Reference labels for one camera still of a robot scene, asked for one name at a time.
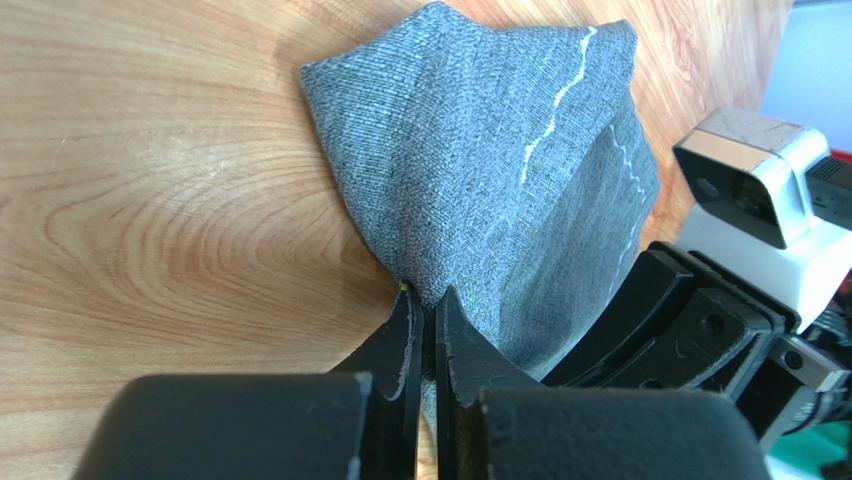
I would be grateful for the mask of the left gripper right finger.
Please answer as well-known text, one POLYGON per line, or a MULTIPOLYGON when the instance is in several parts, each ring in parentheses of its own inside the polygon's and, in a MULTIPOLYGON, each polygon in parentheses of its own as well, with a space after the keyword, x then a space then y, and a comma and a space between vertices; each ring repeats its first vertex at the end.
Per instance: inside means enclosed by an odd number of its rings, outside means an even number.
POLYGON ((542 385, 468 320, 436 310, 436 442, 443 479, 766 479, 755 435, 715 394, 542 385))

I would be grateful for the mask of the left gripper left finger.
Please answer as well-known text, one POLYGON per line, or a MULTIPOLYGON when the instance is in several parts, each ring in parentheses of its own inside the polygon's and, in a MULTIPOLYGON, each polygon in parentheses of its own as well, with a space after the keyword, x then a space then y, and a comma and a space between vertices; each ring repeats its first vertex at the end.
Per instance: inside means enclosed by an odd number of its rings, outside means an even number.
POLYGON ((424 314, 402 285, 388 319, 319 374, 162 374, 105 410, 78 479, 412 479, 424 314))

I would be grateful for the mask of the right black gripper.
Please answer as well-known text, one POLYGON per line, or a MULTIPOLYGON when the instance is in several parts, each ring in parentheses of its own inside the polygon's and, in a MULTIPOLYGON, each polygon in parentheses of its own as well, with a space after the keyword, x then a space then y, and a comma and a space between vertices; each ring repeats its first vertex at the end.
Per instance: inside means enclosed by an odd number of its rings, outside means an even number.
POLYGON ((543 384, 718 392, 736 403, 763 451, 850 419, 849 286, 839 283, 831 299, 818 288, 819 313, 810 318, 783 297, 805 288, 792 273, 763 264, 736 270, 667 242, 649 249, 543 384), (682 311, 641 349, 672 305, 682 311))

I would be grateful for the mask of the grey felt napkin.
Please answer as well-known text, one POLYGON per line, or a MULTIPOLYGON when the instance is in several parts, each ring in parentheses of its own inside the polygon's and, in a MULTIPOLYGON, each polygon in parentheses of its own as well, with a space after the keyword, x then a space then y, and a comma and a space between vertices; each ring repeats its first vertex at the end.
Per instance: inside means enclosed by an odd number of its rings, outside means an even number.
POLYGON ((542 379, 628 274, 660 191, 633 102, 637 33, 493 29, 435 2, 309 63, 301 83, 344 204, 427 314, 542 379))

